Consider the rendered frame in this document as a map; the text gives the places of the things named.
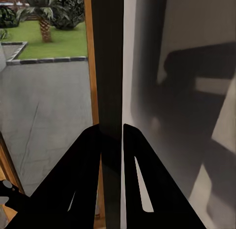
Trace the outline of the poster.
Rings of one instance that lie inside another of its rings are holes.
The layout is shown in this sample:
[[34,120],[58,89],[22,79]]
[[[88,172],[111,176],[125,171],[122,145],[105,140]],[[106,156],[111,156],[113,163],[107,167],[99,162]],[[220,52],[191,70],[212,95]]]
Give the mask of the poster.
[[106,229],[121,229],[124,0],[91,0]]

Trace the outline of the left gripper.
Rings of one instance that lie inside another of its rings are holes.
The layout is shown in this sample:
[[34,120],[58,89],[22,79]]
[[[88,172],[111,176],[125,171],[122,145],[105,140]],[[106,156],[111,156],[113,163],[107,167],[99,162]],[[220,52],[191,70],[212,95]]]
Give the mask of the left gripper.
[[18,212],[22,208],[22,206],[27,202],[28,199],[29,199],[29,196],[25,195],[25,198],[24,198],[22,204],[15,211]]

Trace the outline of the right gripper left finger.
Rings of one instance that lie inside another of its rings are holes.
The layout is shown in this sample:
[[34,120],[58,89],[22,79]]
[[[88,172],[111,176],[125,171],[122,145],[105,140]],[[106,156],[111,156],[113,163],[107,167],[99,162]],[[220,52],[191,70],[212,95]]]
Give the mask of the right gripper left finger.
[[93,229],[101,143],[85,129],[5,229]]

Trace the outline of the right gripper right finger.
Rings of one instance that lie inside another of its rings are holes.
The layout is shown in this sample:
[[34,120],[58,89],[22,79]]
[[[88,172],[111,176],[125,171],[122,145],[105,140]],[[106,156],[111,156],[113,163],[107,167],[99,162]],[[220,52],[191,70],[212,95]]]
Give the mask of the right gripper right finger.
[[[127,229],[206,229],[142,132],[123,125]],[[142,207],[135,157],[154,212]]]

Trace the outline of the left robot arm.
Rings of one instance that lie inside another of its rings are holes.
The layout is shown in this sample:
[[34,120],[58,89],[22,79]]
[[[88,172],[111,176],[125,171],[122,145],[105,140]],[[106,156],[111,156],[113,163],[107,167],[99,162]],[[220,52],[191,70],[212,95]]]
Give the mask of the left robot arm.
[[9,180],[0,180],[0,205],[5,204],[18,212],[28,199],[29,196],[20,193],[19,188]]

